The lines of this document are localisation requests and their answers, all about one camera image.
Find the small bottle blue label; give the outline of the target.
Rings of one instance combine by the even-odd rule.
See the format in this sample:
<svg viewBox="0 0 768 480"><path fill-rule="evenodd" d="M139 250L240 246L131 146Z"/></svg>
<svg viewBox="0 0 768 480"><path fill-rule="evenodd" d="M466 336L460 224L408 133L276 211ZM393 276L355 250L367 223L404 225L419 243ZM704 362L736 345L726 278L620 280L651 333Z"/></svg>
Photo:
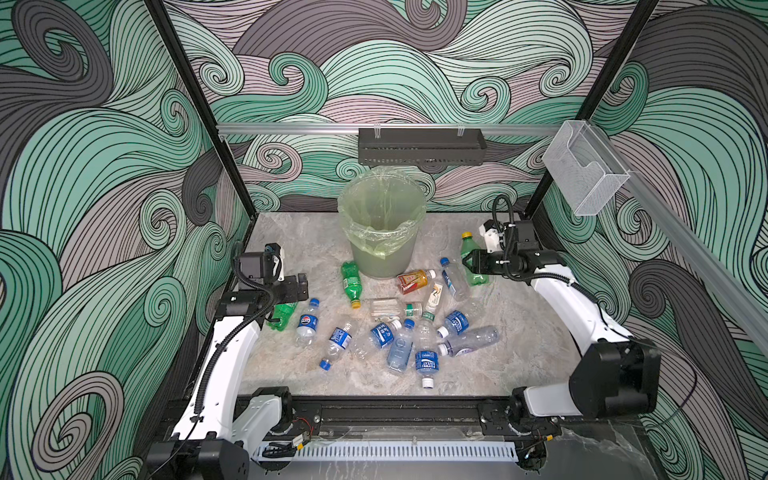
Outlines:
<svg viewBox="0 0 768 480"><path fill-rule="evenodd" d="M469 328L470 322L467 316L460 310L450 312L444 319L443 324L436 330L440 339L449 336L459 335Z"/></svg>

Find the pepsi label clear bottle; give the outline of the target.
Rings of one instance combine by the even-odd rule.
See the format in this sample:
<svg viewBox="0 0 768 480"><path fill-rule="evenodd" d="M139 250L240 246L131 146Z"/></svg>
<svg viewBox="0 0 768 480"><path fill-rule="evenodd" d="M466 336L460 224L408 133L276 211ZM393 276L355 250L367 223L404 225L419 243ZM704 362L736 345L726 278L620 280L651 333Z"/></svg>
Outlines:
<svg viewBox="0 0 768 480"><path fill-rule="evenodd" d="M304 348L313 343L317 335L319 323L320 301L312 298L307 310L300 316L296 328L295 344Z"/></svg>

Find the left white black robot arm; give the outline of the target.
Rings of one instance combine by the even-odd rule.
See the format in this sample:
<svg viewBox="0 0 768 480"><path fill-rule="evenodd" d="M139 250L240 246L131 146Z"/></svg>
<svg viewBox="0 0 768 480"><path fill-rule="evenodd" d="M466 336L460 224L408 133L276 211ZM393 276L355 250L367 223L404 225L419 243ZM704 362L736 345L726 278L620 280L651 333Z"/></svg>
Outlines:
<svg viewBox="0 0 768 480"><path fill-rule="evenodd" d="M236 414L246 363L278 303L309 298L307 276L290 275L271 286L228 291L211 326L212 338L192 397L167 438L146 457L149 479L247 479L268 433L288 428L291 396L270 387L253 394Z"/></svg>

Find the clear grey bottle white cap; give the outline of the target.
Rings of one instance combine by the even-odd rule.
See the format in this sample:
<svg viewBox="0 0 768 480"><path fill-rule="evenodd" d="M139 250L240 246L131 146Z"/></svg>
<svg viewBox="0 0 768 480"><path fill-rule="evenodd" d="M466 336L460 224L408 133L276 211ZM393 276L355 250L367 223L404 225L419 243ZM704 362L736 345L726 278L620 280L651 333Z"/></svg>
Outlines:
<svg viewBox="0 0 768 480"><path fill-rule="evenodd" d="M483 326L467 330L461 335L448 337L437 345L441 356L458 357L492 346L501 339L495 326Z"/></svg>

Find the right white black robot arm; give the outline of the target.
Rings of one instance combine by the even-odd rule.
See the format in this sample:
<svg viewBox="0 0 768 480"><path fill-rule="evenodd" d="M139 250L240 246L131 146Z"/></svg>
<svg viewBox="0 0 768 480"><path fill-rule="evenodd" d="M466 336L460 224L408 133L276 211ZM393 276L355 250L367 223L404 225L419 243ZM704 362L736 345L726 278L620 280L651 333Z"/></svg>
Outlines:
<svg viewBox="0 0 768 480"><path fill-rule="evenodd" d="M561 383L519 390L528 417L618 418L657 405L660 349L617 323L553 250L520 253L475 249L462 259L475 274L499 275L537 292L567 327L581 355Z"/></svg>

